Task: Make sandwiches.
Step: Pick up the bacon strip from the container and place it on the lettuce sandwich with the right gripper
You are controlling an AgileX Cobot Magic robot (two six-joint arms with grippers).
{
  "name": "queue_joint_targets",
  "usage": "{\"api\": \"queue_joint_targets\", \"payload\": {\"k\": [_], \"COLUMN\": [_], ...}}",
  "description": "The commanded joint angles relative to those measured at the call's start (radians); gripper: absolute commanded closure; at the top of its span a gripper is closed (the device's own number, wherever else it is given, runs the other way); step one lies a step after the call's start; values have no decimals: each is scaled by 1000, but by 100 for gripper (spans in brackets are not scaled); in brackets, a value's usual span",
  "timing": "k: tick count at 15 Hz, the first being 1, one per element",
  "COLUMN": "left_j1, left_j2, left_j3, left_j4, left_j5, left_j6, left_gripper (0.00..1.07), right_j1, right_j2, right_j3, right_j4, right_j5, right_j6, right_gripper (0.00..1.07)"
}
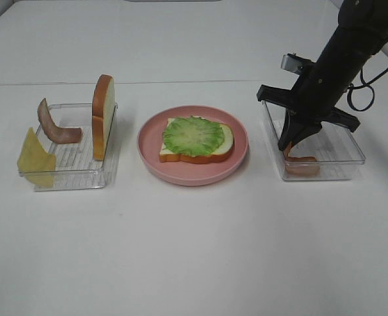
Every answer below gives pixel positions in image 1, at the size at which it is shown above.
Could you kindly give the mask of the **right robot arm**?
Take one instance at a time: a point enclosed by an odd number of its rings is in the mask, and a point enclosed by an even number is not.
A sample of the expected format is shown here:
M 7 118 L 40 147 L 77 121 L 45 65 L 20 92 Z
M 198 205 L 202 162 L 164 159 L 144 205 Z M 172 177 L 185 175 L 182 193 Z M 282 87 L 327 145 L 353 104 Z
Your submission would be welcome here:
M 279 150 L 318 133 L 323 122 L 354 132 L 359 120 L 338 108 L 344 93 L 352 93 L 352 81 L 362 75 L 368 59 L 388 42 L 388 1 L 344 1 L 338 26 L 316 62 L 295 54 L 283 56 L 281 68 L 298 79 L 290 90 L 262 85 L 259 101 L 285 108 L 278 141 Z

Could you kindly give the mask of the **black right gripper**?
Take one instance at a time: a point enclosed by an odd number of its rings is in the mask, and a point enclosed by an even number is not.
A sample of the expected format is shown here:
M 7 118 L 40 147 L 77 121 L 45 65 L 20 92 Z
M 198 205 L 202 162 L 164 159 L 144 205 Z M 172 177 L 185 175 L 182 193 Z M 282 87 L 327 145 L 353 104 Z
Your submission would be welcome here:
M 256 93 L 258 101 L 270 102 L 287 109 L 278 141 L 280 151 L 284 151 L 289 144 L 297 145 L 319 133 L 322 121 L 348 128 L 351 132 L 359 127 L 360 121 L 355 116 L 335 107 L 343 92 L 334 84 L 326 84 L 319 76 L 310 76 L 314 70 L 313 62 L 295 62 L 292 66 L 283 64 L 282 68 L 299 75 L 290 90 L 262 85 Z M 296 115 L 301 115 L 312 123 L 303 124 Z

